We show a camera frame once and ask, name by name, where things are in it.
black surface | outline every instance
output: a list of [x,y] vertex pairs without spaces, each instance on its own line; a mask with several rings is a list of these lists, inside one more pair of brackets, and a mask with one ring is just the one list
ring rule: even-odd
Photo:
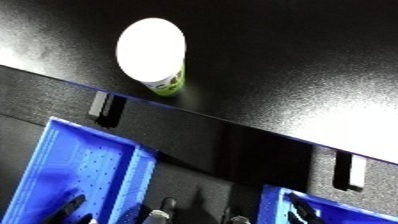
[[306,190],[309,144],[131,100],[124,105],[117,128],[105,129],[87,116],[94,90],[3,69],[0,80],[10,78],[0,114],[43,126],[50,116],[57,116],[161,150],[169,163],[248,185]]
[[[397,10],[393,0],[2,0],[0,64],[398,162]],[[186,35],[176,98],[116,64],[118,36],[145,17]]]
[[43,129],[0,114],[0,217],[6,212]]

cup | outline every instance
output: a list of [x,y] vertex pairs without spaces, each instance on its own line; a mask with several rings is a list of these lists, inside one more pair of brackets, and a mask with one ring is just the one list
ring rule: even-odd
[[185,38],[173,23],[159,18],[135,22],[120,36],[120,68],[159,96],[173,96],[184,86]]

blue tray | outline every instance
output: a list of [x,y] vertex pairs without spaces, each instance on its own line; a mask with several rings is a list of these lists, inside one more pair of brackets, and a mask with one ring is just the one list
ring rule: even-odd
[[80,194],[86,202],[66,223],[88,213],[99,223],[134,223],[155,155],[135,142],[51,118],[2,223],[40,223]]
[[285,224],[287,213],[296,213],[288,195],[295,193],[308,202],[328,224],[395,224],[398,218],[358,209],[349,205],[292,191],[290,189],[264,186],[257,224]]

blue container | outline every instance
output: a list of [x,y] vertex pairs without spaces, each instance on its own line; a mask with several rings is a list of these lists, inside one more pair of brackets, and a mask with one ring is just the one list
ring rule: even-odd
[[40,223],[80,194],[86,202],[66,223],[88,213],[101,224],[134,223],[155,154],[135,142],[51,118],[2,223]]
[[285,224],[287,213],[296,213],[288,195],[295,193],[308,202],[328,224],[393,224],[398,223],[398,218],[382,215],[367,210],[358,209],[349,205],[325,200],[322,198],[292,191],[290,189],[264,186],[257,224]]

black table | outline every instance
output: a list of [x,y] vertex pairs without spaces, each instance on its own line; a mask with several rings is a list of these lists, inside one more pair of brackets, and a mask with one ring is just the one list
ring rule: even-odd
[[[397,10],[390,0],[2,0],[0,64],[397,163]],[[186,35],[178,97],[155,96],[116,63],[120,33],[147,17]]]

